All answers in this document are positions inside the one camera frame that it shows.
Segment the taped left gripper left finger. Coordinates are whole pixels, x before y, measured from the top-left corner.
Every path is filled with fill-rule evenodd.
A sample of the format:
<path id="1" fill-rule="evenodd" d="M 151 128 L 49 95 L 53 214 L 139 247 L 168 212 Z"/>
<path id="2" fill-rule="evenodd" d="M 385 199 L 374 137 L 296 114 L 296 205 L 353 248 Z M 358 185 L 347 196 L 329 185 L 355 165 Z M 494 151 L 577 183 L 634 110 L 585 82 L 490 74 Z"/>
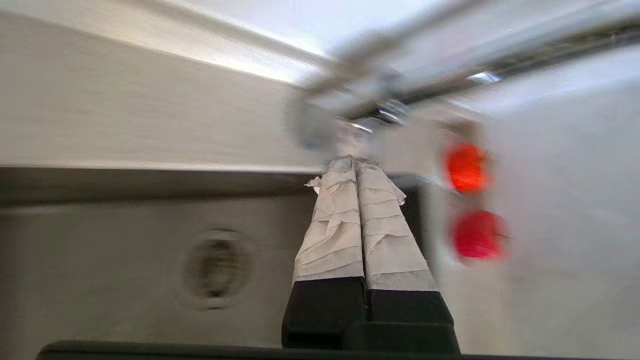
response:
<path id="1" fill-rule="evenodd" d="M 285 348 L 340 349 L 344 332 L 367 317 L 354 160 L 330 162 L 309 186 L 317 200 L 294 259 L 281 341 Z"/>

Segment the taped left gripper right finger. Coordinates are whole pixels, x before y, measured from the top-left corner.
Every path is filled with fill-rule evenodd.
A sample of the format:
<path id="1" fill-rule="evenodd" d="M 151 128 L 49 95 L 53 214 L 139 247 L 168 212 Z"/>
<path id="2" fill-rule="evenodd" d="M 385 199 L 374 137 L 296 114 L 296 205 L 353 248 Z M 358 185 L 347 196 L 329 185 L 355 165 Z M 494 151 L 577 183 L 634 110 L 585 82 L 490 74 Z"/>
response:
<path id="1" fill-rule="evenodd" d="M 454 319 L 402 213 L 405 194 L 374 162 L 357 162 L 355 172 L 368 312 L 350 329 L 350 347 L 459 353 Z"/>

